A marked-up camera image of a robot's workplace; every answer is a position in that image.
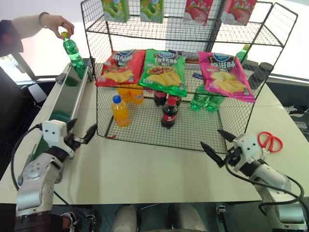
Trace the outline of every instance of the potato chip bag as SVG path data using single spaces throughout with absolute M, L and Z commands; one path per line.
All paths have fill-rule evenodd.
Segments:
M 238 57 L 211 52 L 197 53 L 206 90 L 243 102 L 255 102 Z
M 103 64 L 101 76 L 97 79 L 97 86 L 116 86 L 136 84 L 140 80 L 145 50 L 126 50 L 112 52 Z
M 140 85 L 175 96 L 186 97 L 185 57 L 168 51 L 146 50 Z

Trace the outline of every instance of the green chip bag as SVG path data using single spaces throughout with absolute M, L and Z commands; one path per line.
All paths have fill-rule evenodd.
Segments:
M 140 85 L 175 96 L 186 97 L 185 57 L 168 51 L 146 50 Z

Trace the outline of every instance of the green bottle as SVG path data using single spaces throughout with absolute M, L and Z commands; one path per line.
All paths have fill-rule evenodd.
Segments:
M 62 32 L 61 35 L 64 37 L 63 47 L 70 57 L 72 66 L 78 74 L 78 77 L 82 79 L 85 72 L 85 63 L 81 55 L 79 55 L 78 47 L 73 40 L 68 39 L 68 33 Z
M 241 65 L 244 65 L 247 61 L 248 55 L 246 55 L 246 52 L 248 51 L 249 47 L 250 46 L 248 44 L 244 45 L 243 49 L 236 54 L 236 56 L 239 58 L 241 62 Z
M 200 110 L 207 103 L 210 98 L 210 92 L 205 90 L 205 85 L 202 84 L 196 88 L 193 99 L 191 100 L 191 109 Z
M 224 99 L 226 98 L 225 96 L 216 93 L 216 95 L 211 95 L 207 101 L 206 104 L 206 110 L 210 111 L 210 112 L 215 112 L 219 109 L 221 103 L 224 101 Z

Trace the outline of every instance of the human hand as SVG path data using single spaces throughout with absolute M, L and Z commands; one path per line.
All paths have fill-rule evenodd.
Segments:
M 64 37 L 59 33 L 58 27 L 63 27 L 68 31 L 68 38 L 74 34 L 74 25 L 60 15 L 43 14 L 41 23 L 48 29 L 52 30 L 56 37 L 63 39 Z

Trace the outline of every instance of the black wire mesh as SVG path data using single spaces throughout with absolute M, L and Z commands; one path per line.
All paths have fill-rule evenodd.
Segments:
M 100 76 L 102 64 L 112 51 L 128 49 L 210 51 L 220 44 L 249 44 L 248 60 L 243 65 L 253 94 L 257 98 L 268 74 L 259 65 L 275 65 L 293 29 L 297 14 L 268 2 L 258 2 L 247 26 L 222 24 L 220 9 L 223 0 L 214 0 L 205 26 L 188 25 L 182 17 L 186 0 L 165 1 L 165 18 L 162 24 L 140 21 L 140 1 L 130 0 L 130 19 L 127 23 L 107 22 L 101 0 L 82 2 L 82 14 L 89 51 L 96 59 L 95 74 Z M 112 117 L 113 87 L 97 88 L 98 135 L 116 140 L 202 150 L 200 141 L 225 153 L 231 146 L 220 137 L 217 129 L 239 135 L 246 131 L 254 103 L 226 98 L 216 113 L 206 109 L 193 111 L 190 101 L 202 80 L 193 77 L 201 74 L 197 64 L 186 64 L 185 80 L 188 96 L 183 98 L 176 124 L 171 129 L 161 127 L 162 107 L 157 107 L 153 93 L 144 90 L 142 104 L 128 103 L 131 124 L 119 128 Z

